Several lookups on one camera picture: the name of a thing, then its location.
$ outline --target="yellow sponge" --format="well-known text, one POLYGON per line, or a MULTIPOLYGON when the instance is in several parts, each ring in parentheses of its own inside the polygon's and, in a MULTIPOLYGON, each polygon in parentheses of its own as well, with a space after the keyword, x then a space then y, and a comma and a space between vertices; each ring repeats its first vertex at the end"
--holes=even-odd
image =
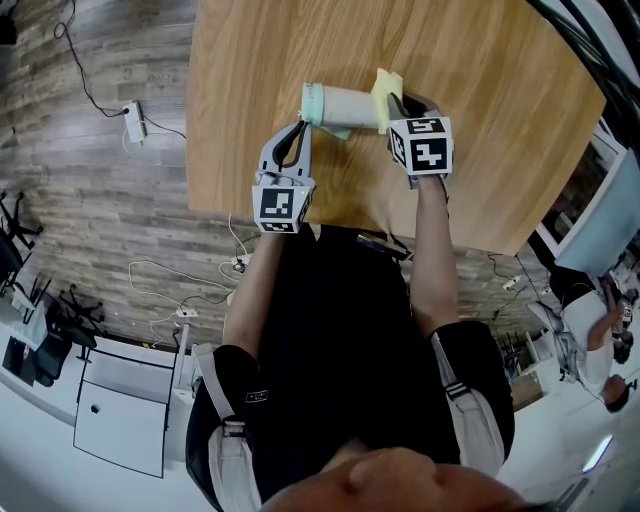
POLYGON ((376 83, 373 84, 373 89, 371 89, 371 96, 378 116, 378 133, 381 135, 387 133, 390 125, 387 96, 391 93, 402 99, 402 77, 397 73, 389 73, 378 68, 378 77, 376 83))

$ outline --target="black t-shirt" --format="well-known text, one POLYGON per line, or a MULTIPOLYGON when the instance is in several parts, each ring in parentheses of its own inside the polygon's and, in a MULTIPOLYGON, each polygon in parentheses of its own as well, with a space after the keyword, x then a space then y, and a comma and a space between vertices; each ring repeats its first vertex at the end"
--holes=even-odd
MULTIPOLYGON (((404 446, 435 462, 459 463, 435 354, 415 328, 397 264, 363 246, 336 252, 318 243, 304 254, 301 268, 299 258, 286 257, 301 252, 296 249, 283 259, 286 271, 278 276, 258 361, 234 346, 215 352, 223 390, 246 422, 263 501, 318 473, 351 438, 371 449, 404 446), (345 260, 357 265, 345 267, 345 260)), ((494 411, 506 406, 506 413, 496 414, 502 431, 499 416, 513 422, 511 397, 488 328, 465 322, 439 334, 448 355, 453 347, 471 356, 474 364, 464 371, 482 368, 485 375, 474 387, 494 411), (488 368, 479 358, 489 360, 488 368)), ((207 440, 219 422, 201 386, 188 429, 187 465, 205 495, 212 492, 207 440)), ((508 453, 511 440, 504 444, 508 453)))

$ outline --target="white cylinder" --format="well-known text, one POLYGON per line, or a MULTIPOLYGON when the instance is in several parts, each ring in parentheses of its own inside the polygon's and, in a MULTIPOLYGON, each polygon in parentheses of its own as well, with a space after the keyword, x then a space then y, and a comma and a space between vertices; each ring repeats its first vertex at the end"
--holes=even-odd
POLYGON ((322 84, 304 85, 302 118, 316 126, 378 129, 371 94, 322 84))

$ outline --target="black and white marker cube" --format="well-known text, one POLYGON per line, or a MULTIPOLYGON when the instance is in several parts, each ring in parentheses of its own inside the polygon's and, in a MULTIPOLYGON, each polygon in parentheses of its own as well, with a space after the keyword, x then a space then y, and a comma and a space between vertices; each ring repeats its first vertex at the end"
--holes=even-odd
POLYGON ((311 204, 312 187, 253 187, 253 213, 263 232, 297 233, 311 204))
POLYGON ((448 117, 391 121, 389 138, 394 158, 410 176, 452 171, 453 138, 448 117))

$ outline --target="wooden table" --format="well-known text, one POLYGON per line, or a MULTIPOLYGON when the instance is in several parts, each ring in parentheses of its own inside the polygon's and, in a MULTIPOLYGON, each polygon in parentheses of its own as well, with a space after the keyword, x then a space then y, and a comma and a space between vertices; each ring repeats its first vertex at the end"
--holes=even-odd
MULTIPOLYGON (((201 0, 188 88, 194 210, 252 215, 260 150, 301 86, 368 91, 378 67, 451 117, 456 245, 514 254, 573 172, 604 98, 524 0, 201 0)), ((413 236, 417 196, 386 138, 313 140, 307 220, 413 236)))

